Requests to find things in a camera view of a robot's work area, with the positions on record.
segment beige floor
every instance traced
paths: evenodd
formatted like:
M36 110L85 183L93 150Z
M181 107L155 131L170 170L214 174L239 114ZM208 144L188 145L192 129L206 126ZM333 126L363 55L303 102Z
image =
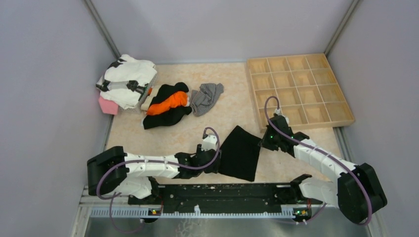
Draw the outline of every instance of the beige floor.
M159 65L157 71L156 84L175 84L182 81L190 89L198 89L201 83L222 83L224 93L207 114L201 117L190 114L171 127L144 130L140 126L144 115L119 113L114 118L108 148L119 145L126 152L149 156L193 153L196 145L201 142L206 126L217 131L221 143L236 125L258 137L263 136L259 133L251 104L250 85L244 63ZM302 132L319 146L340 156L332 128ZM314 168L288 154L261 149L255 182L289 182L304 173L325 179ZM158 181L161 184L248 183L221 174L201 174L189 180L158 178Z

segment white garment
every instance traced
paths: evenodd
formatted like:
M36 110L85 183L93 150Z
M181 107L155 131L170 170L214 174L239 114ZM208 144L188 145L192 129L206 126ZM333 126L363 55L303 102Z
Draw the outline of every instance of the white garment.
M118 59L118 62L120 64L117 64L117 67L110 67L106 70L104 75L106 80L112 82L136 80L139 86L145 86L157 74L157 71L153 68L155 64L151 61L137 60L124 54ZM114 101L125 110L135 108L141 94L124 88L106 92L101 91L100 96L106 100Z

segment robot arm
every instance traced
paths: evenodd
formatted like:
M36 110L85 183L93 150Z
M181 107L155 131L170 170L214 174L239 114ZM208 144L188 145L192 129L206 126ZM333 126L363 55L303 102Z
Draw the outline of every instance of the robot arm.
M101 195L115 192L144 199L156 190L153 188L156 182L150 177L190 179L202 172L217 173L220 155L205 169L182 168L182 165L199 167L209 163L216 155L217 143L216 136L206 135L202 144L197 146L195 154L177 153L163 157L134 155L125 153L122 147L112 147L87 161L89 195L96 195L100 179L111 167L127 161L127 164L116 168L107 176L100 187Z
M333 161L329 158L332 154L324 152L325 150L318 147L307 135L301 132L294 134L288 126L286 117L274 115L270 121L284 134L301 143L292 141L269 125L261 141L262 147L273 151L281 149L281 151L289 153L294 158L309 163L330 179L330 181L321 181L311 177L311 175L298 177L292 182L292 186L296 189L300 198L321 200L339 208L350 221L354 223L362 222L368 216L367 200L355 179L348 173L347 170L350 170L358 177L365 188L371 201L373 213L387 205L384 191L370 165L366 163L356 165L334 155L337 162Z

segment metal floor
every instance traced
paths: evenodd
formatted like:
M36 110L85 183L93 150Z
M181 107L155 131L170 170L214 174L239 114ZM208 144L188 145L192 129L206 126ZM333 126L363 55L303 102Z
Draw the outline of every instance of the metal floor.
M138 228L139 220L117 218L116 225L122 230ZM308 225L280 224L273 219L160 219L146 224L136 234L121 234L109 218L89 219L85 237L369 237L366 227L348 221L342 213L327 207Z

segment orange cloth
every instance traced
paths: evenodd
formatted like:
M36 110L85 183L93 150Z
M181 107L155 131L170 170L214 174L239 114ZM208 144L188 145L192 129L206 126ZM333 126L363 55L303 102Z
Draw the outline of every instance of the orange cloth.
M170 110L171 108L186 106L187 103L188 95L183 91L178 91L160 104L151 105L147 110L147 115L159 115Z

